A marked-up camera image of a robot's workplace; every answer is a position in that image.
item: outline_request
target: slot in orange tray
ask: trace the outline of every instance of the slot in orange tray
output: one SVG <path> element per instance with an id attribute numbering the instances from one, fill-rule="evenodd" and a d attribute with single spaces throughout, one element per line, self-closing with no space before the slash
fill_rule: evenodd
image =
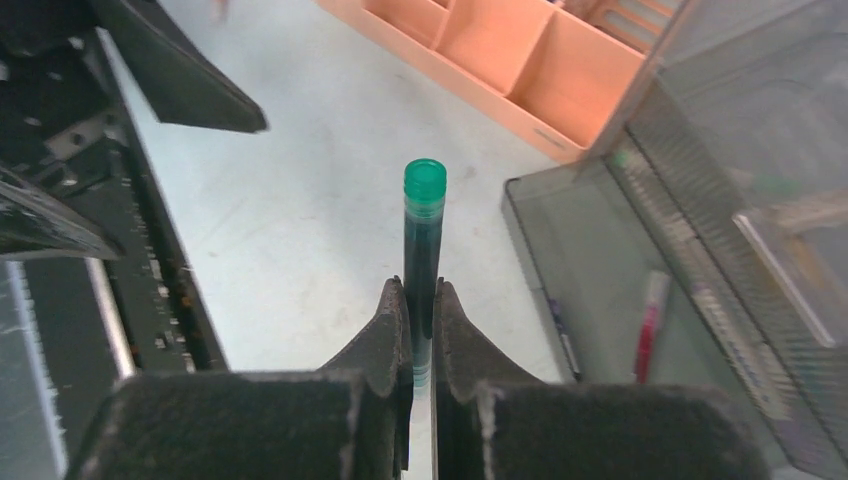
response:
<path id="1" fill-rule="evenodd" d="M 664 1 L 316 0 L 562 163 L 585 154 L 644 60 L 608 12 Z"/>

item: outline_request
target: orange tray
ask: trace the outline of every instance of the orange tray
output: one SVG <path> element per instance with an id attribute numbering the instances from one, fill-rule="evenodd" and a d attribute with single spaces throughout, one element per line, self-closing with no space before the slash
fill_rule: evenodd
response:
<path id="1" fill-rule="evenodd" d="M 630 0 L 669 17 L 657 1 Z M 592 145 L 650 46 L 608 21 L 632 15 L 616 0 L 316 2 L 562 163 Z M 630 19 L 661 31 L 643 22 Z"/>

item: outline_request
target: table surface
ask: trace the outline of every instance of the table surface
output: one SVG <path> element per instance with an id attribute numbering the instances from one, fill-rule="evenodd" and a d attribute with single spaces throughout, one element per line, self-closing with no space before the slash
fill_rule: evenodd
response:
<path id="1" fill-rule="evenodd" d="M 431 157 L 448 168 L 439 273 L 490 340 L 561 381 L 500 213 L 504 181 L 550 159 L 309 0 L 236 0 L 224 23 L 211 1 L 160 3 L 270 124 L 159 124 L 112 55 L 233 370 L 315 369 L 365 325 L 402 273 L 403 168 Z M 431 478 L 426 398 L 412 429 L 405 478 Z"/>

